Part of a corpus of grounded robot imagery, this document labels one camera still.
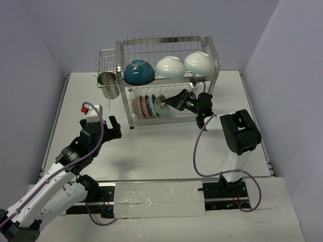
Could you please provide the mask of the pale green bowl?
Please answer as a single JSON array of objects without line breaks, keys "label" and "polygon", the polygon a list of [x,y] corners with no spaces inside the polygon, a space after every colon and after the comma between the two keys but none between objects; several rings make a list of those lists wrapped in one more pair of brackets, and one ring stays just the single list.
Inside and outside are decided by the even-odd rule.
[{"label": "pale green bowl", "polygon": [[171,113],[169,106],[165,103],[165,99],[165,96],[161,94],[154,100],[154,109],[159,116],[168,116]]}]

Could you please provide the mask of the blue patterned bowl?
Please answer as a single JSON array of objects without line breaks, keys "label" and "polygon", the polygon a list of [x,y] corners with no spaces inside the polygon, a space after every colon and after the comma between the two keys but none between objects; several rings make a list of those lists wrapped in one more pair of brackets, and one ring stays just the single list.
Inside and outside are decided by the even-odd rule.
[{"label": "blue patterned bowl", "polygon": [[153,116],[159,116],[159,114],[155,110],[155,99],[156,99],[156,96],[152,94],[150,97],[150,104],[153,111]]}]

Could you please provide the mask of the floral patterned dark bowl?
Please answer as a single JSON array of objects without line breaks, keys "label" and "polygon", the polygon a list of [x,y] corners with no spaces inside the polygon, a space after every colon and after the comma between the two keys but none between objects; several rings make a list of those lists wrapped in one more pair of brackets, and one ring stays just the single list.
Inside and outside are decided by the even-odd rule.
[{"label": "floral patterned dark bowl", "polygon": [[140,96],[140,103],[141,103],[141,109],[144,117],[152,117],[152,115],[149,112],[148,105],[148,96]]}]

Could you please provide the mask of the geometric patterned bowl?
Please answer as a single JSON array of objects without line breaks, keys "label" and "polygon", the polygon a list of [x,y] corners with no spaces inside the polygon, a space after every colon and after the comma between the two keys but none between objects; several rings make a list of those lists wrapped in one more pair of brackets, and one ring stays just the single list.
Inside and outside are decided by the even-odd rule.
[{"label": "geometric patterned bowl", "polygon": [[132,100],[132,110],[135,115],[138,117],[144,117],[142,108],[141,108],[141,98],[140,96],[137,96]]}]

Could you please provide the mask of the white bowl top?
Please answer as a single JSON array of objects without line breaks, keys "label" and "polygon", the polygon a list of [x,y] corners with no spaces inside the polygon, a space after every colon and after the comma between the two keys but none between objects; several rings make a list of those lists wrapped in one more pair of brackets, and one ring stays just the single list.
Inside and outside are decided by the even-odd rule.
[{"label": "white bowl top", "polygon": [[185,68],[178,57],[167,55],[156,64],[155,73],[164,78],[181,79],[185,75]]}]

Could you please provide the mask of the white bowl dark rim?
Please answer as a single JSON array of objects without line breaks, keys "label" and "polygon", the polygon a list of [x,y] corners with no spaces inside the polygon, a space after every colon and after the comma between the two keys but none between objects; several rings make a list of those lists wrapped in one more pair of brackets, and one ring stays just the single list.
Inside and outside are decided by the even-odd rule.
[{"label": "white bowl dark rim", "polygon": [[210,76],[214,70],[214,61],[207,53],[196,51],[184,59],[184,67],[197,75]]}]

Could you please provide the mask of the teal bowl tan interior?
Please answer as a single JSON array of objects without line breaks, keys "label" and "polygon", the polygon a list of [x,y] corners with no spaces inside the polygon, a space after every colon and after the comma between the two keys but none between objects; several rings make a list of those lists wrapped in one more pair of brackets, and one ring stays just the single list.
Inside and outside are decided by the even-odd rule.
[{"label": "teal bowl tan interior", "polygon": [[155,80],[153,67],[144,59],[134,59],[124,71],[125,83],[132,86],[147,85]]}]

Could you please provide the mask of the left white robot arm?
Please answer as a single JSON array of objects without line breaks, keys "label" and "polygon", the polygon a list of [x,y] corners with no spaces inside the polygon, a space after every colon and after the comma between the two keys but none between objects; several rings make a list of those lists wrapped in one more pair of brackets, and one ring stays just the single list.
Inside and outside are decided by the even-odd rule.
[{"label": "left white robot arm", "polygon": [[98,182],[80,172],[99,154],[103,143],[121,138],[120,124],[114,116],[109,120],[111,128],[105,122],[80,120],[80,135],[61,151],[43,178],[15,205],[1,210],[1,234],[8,241],[36,241],[64,211],[99,198]]}]

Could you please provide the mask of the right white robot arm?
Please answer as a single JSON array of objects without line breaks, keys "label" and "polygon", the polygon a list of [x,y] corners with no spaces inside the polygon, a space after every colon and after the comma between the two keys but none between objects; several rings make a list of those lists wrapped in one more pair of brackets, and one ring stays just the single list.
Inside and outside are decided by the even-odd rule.
[{"label": "right white robot arm", "polygon": [[[219,176],[219,188],[214,193],[224,197],[232,196],[242,186],[242,174],[250,153],[261,143],[262,137],[258,127],[245,109],[235,113],[217,116],[212,109],[212,95],[201,92],[197,97],[184,89],[176,96],[166,98],[164,103],[183,111],[185,109],[196,115],[196,123],[200,128],[193,148],[193,167],[195,172],[204,178]],[[205,131],[222,128],[226,144],[230,150],[225,161],[225,170],[217,174],[205,175],[198,171],[196,153],[198,142]]]}]

